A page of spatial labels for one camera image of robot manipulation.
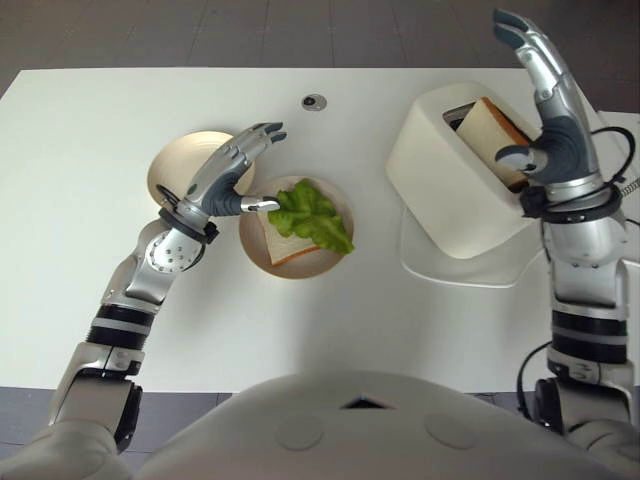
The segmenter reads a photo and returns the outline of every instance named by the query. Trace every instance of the plate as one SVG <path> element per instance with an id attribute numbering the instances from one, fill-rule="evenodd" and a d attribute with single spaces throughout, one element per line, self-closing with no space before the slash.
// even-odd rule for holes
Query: plate
<path id="1" fill-rule="evenodd" d="M 230 138 L 232 135 L 228 133 L 203 131 L 190 133 L 166 145 L 153 159 L 147 174 L 147 188 L 153 200 L 158 205 L 162 205 L 164 200 L 156 185 L 163 185 L 178 198 L 183 198 L 198 169 Z M 249 191 L 255 172 L 253 163 L 235 187 L 238 194 L 244 195 Z"/>
<path id="2" fill-rule="evenodd" d="M 295 184 L 304 178 L 308 179 L 314 187 L 331 200 L 336 211 L 342 217 L 349 238 L 353 239 L 353 217 L 347 201 L 338 189 L 324 180 L 301 176 L 280 177 L 257 188 L 252 192 L 252 195 L 258 197 L 275 196 L 279 190 L 293 190 Z M 330 250 L 320 249 L 305 253 L 281 265 L 273 266 L 267 251 L 264 230 L 258 216 L 250 213 L 241 215 L 239 229 L 240 241 L 248 257 L 262 270 L 277 277 L 290 279 L 315 277 L 335 266 L 344 256 Z"/>

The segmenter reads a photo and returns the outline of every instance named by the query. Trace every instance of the cable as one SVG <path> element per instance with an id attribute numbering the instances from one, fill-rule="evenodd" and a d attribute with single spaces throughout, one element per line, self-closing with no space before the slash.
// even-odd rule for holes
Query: cable
<path id="1" fill-rule="evenodd" d="M 635 192 L 639 188 L 640 188 L 640 177 L 636 178 L 633 182 L 629 182 L 625 187 L 622 187 L 620 189 L 620 193 L 622 194 L 623 197 L 626 197 L 627 195 L 631 195 L 633 192 Z"/>
<path id="2" fill-rule="evenodd" d="M 616 173 L 614 173 L 613 176 L 608 181 L 604 182 L 602 184 L 602 186 L 600 186 L 599 188 L 595 189 L 594 191 L 589 192 L 589 193 L 585 193 L 584 195 L 579 195 L 579 196 L 577 196 L 575 198 L 571 198 L 571 199 L 565 200 L 563 202 L 551 203 L 551 204 L 547 205 L 547 208 L 549 208 L 549 207 L 559 207 L 561 205 L 566 205 L 568 203 L 575 202 L 576 200 L 581 200 L 581 199 L 583 199 L 585 197 L 590 197 L 591 195 L 595 195 L 596 193 L 600 193 L 603 190 L 606 190 L 607 188 L 613 188 L 614 183 L 622 183 L 622 182 L 624 182 L 624 180 L 625 180 L 625 178 L 623 177 L 624 172 L 626 172 L 627 169 L 629 168 L 629 166 L 631 165 L 631 162 L 633 161 L 633 156 L 636 153 L 636 139 L 633 137 L 633 134 L 629 130 L 627 130 L 626 128 L 623 128 L 623 127 L 604 127 L 604 128 L 599 128 L 598 130 L 594 130 L 593 132 L 591 132 L 591 135 L 596 135 L 596 134 L 602 133 L 602 132 L 619 133 L 624 138 L 626 138 L 627 142 L 629 143 L 629 153 L 627 154 L 627 158 L 625 159 L 624 163 L 622 164 L 622 167 L 620 167 L 620 170 L 618 170 Z"/>
<path id="3" fill-rule="evenodd" d="M 527 355 L 522 361 L 520 370 L 518 370 L 518 378 L 516 379 L 516 396 L 518 397 L 518 410 L 527 420 L 531 420 L 531 415 L 529 415 L 529 408 L 527 407 L 527 401 L 524 398 L 524 390 L 522 388 L 522 376 L 524 375 L 524 369 L 527 366 L 527 363 L 529 363 L 529 360 L 531 360 L 536 353 L 544 350 L 549 345 L 551 345 L 551 342 L 543 343 L 538 348 L 531 351 L 531 353 L 529 353 L 529 355 Z"/>

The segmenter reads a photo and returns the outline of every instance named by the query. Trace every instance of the robotic hand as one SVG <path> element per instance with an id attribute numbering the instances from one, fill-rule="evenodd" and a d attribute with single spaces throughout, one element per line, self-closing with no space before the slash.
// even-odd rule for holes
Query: robotic hand
<path id="1" fill-rule="evenodd" d="M 604 182 L 579 90 L 549 39 L 530 20 L 494 12 L 494 33 L 511 47 L 535 86 L 542 135 L 510 146 L 496 161 L 533 184 L 521 198 L 525 215 L 541 217 L 551 264 L 555 378 L 536 385 L 534 420 L 605 461 L 637 472 L 622 451 L 638 449 L 630 425 L 633 364 L 627 359 L 627 271 L 622 196 Z"/>
<path id="2" fill-rule="evenodd" d="M 193 267 L 218 231 L 211 216 L 277 210 L 273 198 L 241 197 L 234 186 L 253 161 L 284 140 L 282 123 L 261 123 L 216 150 L 184 199 L 167 202 L 116 269 L 86 342 L 78 344 L 49 408 L 49 426 L 0 466 L 0 477 L 129 478 L 116 454 L 137 423 L 142 348 L 177 275 Z"/>

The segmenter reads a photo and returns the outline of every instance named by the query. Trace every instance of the green lettuce leaf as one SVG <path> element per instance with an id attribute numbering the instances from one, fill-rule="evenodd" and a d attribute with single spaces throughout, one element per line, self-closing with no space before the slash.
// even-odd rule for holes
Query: green lettuce leaf
<path id="1" fill-rule="evenodd" d="M 341 255 L 355 248 L 342 224 L 342 217 L 322 193 L 307 180 L 300 180 L 293 191 L 278 192 L 280 210 L 268 213 L 269 223 L 283 237 L 292 233 L 300 238 L 311 238 L 320 248 Z"/>

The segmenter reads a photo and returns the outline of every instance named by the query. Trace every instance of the round button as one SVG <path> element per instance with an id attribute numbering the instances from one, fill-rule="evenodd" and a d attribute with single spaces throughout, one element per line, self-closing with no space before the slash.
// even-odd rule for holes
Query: round button
<path id="1" fill-rule="evenodd" d="M 475 433 L 448 415 L 427 415 L 424 418 L 424 428 L 431 438 L 456 450 L 467 450 L 476 444 Z"/>
<path id="2" fill-rule="evenodd" d="M 324 436 L 324 426 L 319 418 L 310 415 L 290 417 L 276 430 L 276 441 L 287 450 L 308 450 Z"/>

